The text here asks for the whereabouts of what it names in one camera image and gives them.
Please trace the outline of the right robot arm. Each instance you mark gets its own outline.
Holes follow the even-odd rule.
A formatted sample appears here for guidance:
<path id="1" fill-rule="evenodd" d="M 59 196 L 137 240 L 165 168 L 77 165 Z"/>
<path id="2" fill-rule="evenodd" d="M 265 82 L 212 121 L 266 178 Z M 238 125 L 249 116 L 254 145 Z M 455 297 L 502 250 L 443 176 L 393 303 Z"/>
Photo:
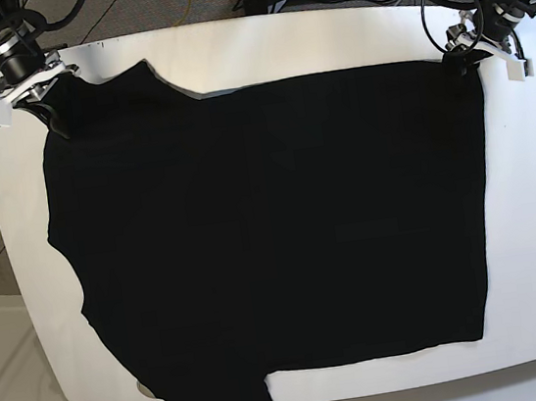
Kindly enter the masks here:
<path id="1" fill-rule="evenodd" d="M 46 50 L 37 39 L 61 30 L 80 13 L 85 0 L 75 0 L 62 19 L 50 23 L 41 13 L 28 9 L 28 0 L 0 0 L 0 128 L 13 124 L 16 110 L 37 117 L 50 131 L 65 139 L 68 124 L 47 94 L 67 75 L 78 76 L 76 64 L 66 64 L 59 50 Z"/>

